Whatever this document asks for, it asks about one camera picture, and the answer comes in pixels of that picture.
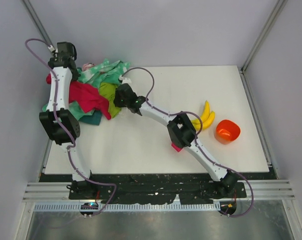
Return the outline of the lime green cloth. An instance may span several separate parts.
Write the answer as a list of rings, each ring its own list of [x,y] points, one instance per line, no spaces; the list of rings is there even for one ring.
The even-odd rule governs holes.
[[[121,111],[121,108],[116,107],[114,104],[115,100],[115,91],[117,89],[116,84],[102,82],[100,84],[99,93],[101,96],[106,98],[109,101],[108,112],[112,118],[115,118]]]

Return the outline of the red cloth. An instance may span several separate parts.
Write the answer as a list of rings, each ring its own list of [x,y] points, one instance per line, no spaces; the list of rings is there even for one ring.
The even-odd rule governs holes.
[[[85,115],[92,115],[94,111],[100,111],[107,120],[112,119],[108,112],[109,101],[100,95],[99,90],[87,83],[69,81],[62,79],[58,82],[50,73],[46,82],[57,91],[52,90],[52,95],[42,111],[52,111],[53,103],[56,103],[56,110],[65,108],[79,121]]]

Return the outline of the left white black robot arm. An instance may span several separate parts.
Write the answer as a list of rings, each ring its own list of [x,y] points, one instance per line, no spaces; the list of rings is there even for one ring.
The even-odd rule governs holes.
[[[50,97],[47,107],[39,114],[39,120],[49,139],[61,147],[71,165],[72,181],[67,185],[69,197],[88,199],[93,197],[97,187],[90,182],[91,170],[76,146],[80,125],[69,110],[69,87],[79,77],[75,64],[76,48],[70,42],[59,42],[57,48],[48,48],[53,55],[47,64],[51,76]]]

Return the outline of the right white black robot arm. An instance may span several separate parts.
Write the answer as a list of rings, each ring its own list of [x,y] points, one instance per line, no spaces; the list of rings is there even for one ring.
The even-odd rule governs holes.
[[[233,193],[238,181],[236,174],[220,165],[207,152],[187,112],[165,112],[151,104],[146,97],[138,96],[127,83],[116,89],[114,104],[116,107],[128,108],[134,114],[149,117],[166,126],[172,146],[176,149],[185,149],[206,169],[216,186],[216,192],[222,197]]]

